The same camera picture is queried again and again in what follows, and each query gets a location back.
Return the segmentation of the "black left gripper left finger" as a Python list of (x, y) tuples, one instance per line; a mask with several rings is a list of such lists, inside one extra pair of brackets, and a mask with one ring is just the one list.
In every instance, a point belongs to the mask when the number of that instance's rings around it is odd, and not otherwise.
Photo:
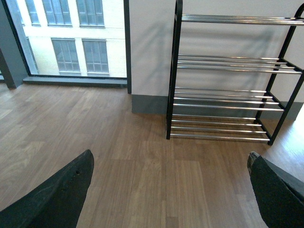
[(2, 228), (75, 228), (94, 170), (94, 156), (84, 151), (70, 163), (0, 213)]

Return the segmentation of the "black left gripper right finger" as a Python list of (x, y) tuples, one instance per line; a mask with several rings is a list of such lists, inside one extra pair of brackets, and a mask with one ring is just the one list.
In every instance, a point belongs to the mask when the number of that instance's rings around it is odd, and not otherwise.
[(304, 226), (304, 183), (251, 152), (247, 160), (260, 215), (269, 228)]

